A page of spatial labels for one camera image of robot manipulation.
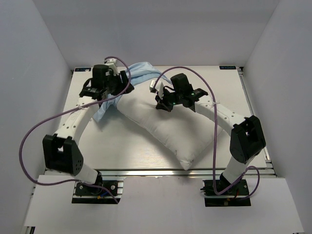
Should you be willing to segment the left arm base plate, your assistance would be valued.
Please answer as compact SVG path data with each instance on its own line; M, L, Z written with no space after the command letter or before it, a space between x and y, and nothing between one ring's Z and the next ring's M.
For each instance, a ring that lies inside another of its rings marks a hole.
M103 189L91 188L83 183L79 182L75 184L72 204L113 204L117 203L121 199L123 192L123 181L122 180L104 180L102 186L106 188L114 198Z

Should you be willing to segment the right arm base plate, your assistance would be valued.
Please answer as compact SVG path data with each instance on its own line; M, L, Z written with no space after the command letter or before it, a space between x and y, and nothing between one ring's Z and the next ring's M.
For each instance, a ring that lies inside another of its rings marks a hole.
M213 191L213 181L204 180L200 189L204 195L205 207L250 207L249 188L245 179L234 185L222 195L216 195Z

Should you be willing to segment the light blue pillowcase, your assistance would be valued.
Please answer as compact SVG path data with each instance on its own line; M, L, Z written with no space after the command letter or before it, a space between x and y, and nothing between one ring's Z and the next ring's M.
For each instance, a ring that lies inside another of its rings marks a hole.
M131 84L133 86L139 85L143 82L146 82L154 78L158 78L159 75L162 73L149 62L138 62L132 64L131 66L129 66L129 69L131 72ZM121 97L122 96L119 96L113 100L109 100L107 102L102 103L99 110L93 115L93 119L96 122L99 122L111 105L115 107L117 106L117 103L119 102Z

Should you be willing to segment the white pillow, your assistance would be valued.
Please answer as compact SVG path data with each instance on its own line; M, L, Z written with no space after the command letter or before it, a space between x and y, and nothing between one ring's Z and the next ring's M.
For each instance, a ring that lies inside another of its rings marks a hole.
M150 84L148 80L135 85L131 93L121 96L117 109L169 149L184 170L202 157L212 157L215 124L182 105L171 112L156 109Z

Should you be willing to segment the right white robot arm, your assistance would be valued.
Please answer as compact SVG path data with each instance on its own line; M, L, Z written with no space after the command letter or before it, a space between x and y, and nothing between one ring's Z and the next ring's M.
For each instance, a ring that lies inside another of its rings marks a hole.
M171 83L172 88L161 81L151 81L150 91L156 94L157 109L171 112L174 106L182 105L207 117L230 136L231 159L219 181L213 181L213 189L217 195L232 194L251 161L266 147L259 118L244 117L217 103L212 94L194 89L183 73L171 77Z

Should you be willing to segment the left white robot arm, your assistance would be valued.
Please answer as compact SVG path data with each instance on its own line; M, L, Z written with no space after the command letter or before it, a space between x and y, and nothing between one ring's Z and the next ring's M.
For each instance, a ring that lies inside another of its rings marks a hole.
M97 64L92 76L85 81L75 110L71 111L63 125L53 134L43 138L44 161L47 169L71 175L86 183L86 189L94 195L103 189L99 171L85 162L78 147L80 138L93 115L105 99L130 93L130 70L118 71L114 64Z

